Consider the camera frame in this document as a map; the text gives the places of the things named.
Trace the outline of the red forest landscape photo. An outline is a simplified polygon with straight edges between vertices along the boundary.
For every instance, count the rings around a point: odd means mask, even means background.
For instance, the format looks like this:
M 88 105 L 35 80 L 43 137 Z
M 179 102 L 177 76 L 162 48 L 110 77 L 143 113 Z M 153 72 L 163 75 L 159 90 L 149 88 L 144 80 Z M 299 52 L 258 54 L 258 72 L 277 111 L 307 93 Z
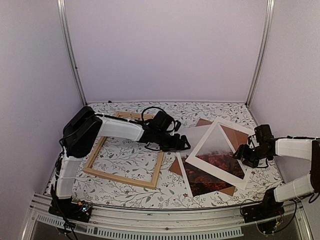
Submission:
M 205 121 L 203 123 L 198 123 L 196 126 L 186 127 L 180 131 L 181 135 L 187 137 L 191 149 L 178 152 L 175 161 L 179 164 L 186 191 L 189 195 L 196 197 L 218 191 L 233 196 L 236 189 L 235 186 L 186 162 L 187 157 L 201 140 L 210 125 L 210 121 Z

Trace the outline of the white mat board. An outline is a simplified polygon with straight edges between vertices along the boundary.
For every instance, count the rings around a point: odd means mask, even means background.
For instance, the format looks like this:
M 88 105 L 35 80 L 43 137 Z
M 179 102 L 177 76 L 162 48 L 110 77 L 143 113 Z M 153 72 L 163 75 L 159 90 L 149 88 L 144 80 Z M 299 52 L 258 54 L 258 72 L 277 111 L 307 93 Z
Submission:
M 216 117 L 186 162 L 206 173 L 244 190 L 252 168 L 233 158 L 239 145 L 246 144 L 254 131 L 232 121 Z

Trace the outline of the light wooden picture frame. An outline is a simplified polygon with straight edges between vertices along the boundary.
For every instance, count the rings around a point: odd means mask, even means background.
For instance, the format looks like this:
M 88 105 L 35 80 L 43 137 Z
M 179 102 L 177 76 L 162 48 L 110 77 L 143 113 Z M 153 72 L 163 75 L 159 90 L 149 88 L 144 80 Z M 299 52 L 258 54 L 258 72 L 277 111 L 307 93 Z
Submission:
M 117 112 L 102 116 L 96 142 L 83 172 L 131 186 L 156 189 L 165 153 L 145 148 L 138 142 L 142 127 L 137 113 Z

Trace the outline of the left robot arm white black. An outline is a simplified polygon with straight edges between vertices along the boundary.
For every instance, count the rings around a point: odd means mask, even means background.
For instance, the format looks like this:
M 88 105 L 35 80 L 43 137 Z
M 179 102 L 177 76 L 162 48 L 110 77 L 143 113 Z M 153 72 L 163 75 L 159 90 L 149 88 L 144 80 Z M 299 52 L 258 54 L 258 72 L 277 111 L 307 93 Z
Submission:
M 143 144 L 157 144 L 163 152 L 189 150 L 191 145 L 185 135 L 177 133 L 181 122 L 175 120 L 162 108 L 151 119 L 139 120 L 110 116 L 95 112 L 91 107 L 83 107 L 63 128 L 58 141 L 61 152 L 55 165 L 53 195 L 57 196 L 55 209 L 63 216 L 74 213 L 74 205 L 66 199 L 72 197 L 74 179 L 80 163 L 92 150 L 98 137 L 121 138 Z

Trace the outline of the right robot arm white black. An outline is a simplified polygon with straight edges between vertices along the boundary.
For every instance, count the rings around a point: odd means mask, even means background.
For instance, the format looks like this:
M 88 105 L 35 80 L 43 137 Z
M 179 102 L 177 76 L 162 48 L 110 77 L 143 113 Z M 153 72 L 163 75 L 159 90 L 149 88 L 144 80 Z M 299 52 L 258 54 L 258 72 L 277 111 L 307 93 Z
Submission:
M 295 160 L 306 162 L 309 171 L 287 183 L 268 189 L 259 206 L 262 218 L 269 218 L 283 202 L 320 193 L 320 139 L 318 137 L 257 137 L 257 145 L 241 144 L 233 158 L 258 167 L 260 160 Z

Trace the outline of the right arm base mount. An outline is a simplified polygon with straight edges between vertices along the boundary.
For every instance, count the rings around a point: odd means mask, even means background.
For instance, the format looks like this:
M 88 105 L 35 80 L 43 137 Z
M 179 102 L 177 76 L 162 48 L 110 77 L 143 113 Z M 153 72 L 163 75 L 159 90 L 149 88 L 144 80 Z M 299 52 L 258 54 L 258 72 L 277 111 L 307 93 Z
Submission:
M 264 235 L 272 235 L 277 230 L 282 221 L 282 216 L 285 213 L 284 203 L 276 202 L 273 200 L 267 201 L 253 201 L 253 205 L 242 206 L 243 203 L 247 201 L 244 200 L 240 205 L 240 214 L 242 215 L 245 223 L 253 223 L 262 220 L 267 220 L 269 218 L 280 216 L 280 220 L 271 220 L 258 223 L 257 229 Z

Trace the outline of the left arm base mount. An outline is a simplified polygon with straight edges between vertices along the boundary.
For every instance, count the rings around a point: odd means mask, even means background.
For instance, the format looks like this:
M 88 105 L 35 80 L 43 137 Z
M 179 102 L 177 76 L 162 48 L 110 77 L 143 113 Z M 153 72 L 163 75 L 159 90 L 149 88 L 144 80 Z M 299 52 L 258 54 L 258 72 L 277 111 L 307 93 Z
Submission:
M 56 194 L 56 188 L 52 185 L 50 189 L 51 204 L 48 212 L 52 215 L 67 220 L 75 220 L 88 223 L 92 215 L 92 204 L 84 200 L 73 202 L 72 197 L 62 199 Z

